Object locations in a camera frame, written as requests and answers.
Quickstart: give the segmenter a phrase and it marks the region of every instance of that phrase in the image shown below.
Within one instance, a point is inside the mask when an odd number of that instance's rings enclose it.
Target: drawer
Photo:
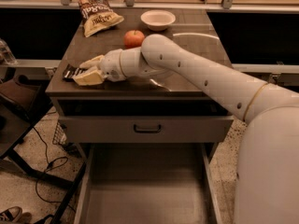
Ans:
[[[215,143],[224,140],[232,116],[64,117],[72,143]]]
[[[199,144],[93,145],[74,223],[221,224],[206,160]]]

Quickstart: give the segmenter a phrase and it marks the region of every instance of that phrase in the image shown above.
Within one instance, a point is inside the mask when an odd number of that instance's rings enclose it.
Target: floor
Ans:
[[[36,130],[40,133],[48,146],[47,156],[49,161],[58,157],[67,157],[68,162],[53,171],[51,174],[72,180],[80,165],[82,158],[77,152],[66,152],[62,147],[54,145],[52,140],[55,133],[58,115],[53,108],[36,125]],[[211,162],[211,171],[214,179],[214,187],[217,193],[218,202],[221,210],[223,224],[233,224],[234,218],[234,196],[235,196],[235,169],[237,154],[246,124],[235,120],[228,132],[225,140],[220,143],[215,156]],[[46,163],[46,145],[41,141],[36,131],[32,130],[25,137],[24,143],[19,145],[16,150],[33,168],[44,171]],[[50,185],[38,182],[25,176],[9,174],[0,170],[0,211],[10,206],[18,205],[23,213],[32,214],[31,223],[48,214],[54,214],[59,202],[65,194],[65,190],[54,188]],[[72,199],[69,208],[64,212],[62,223],[73,223],[78,200],[78,193]]]

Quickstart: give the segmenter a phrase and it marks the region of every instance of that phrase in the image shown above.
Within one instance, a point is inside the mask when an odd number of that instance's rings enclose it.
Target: workbench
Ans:
[[[68,142],[89,145],[75,223],[218,223],[208,168],[233,117],[178,74],[82,87],[63,80],[113,49],[129,30],[154,32],[140,20],[147,8],[114,8],[118,25],[91,37],[79,26],[46,90]],[[168,9],[176,21],[160,32],[186,50],[231,66],[204,10]]]

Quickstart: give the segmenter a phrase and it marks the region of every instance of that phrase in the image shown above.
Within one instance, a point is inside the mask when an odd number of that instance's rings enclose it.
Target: plastic bottle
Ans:
[[[17,64],[18,63],[18,61],[12,54],[7,43],[1,38],[0,38],[0,54],[4,58],[4,61],[6,62],[6,64]]]

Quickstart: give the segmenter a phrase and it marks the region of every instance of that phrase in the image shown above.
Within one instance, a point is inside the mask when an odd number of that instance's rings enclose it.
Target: red apple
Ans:
[[[145,36],[141,31],[132,30],[124,35],[123,42],[127,49],[140,47]]]

